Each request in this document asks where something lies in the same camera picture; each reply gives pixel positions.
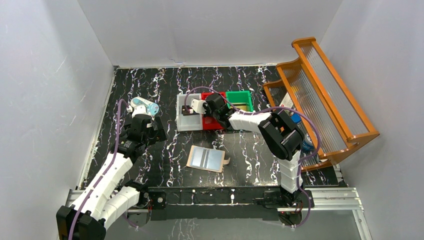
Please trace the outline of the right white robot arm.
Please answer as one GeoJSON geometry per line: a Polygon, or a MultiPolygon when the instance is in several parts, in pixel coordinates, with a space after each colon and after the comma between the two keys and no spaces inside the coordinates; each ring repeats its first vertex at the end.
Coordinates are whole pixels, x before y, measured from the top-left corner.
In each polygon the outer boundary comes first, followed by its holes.
{"type": "Polygon", "coordinates": [[[261,134],[278,159],[282,202],[295,207],[302,199],[299,177],[301,144],[304,134],[284,110],[247,112],[229,107],[223,96],[213,93],[200,104],[200,113],[214,118],[226,130],[261,134]]]}

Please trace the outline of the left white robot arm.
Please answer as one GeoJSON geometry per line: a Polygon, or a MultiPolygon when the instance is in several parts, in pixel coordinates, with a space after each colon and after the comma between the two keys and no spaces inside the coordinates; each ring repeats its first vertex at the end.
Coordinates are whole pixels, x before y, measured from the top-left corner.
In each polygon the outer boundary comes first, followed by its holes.
{"type": "Polygon", "coordinates": [[[160,117],[136,114],[119,129],[106,161],[88,187],[70,204],[56,213],[61,240],[103,240],[108,228],[132,207],[154,208],[154,201],[165,199],[150,193],[148,186],[121,179],[146,151],[167,139],[160,117]]]}

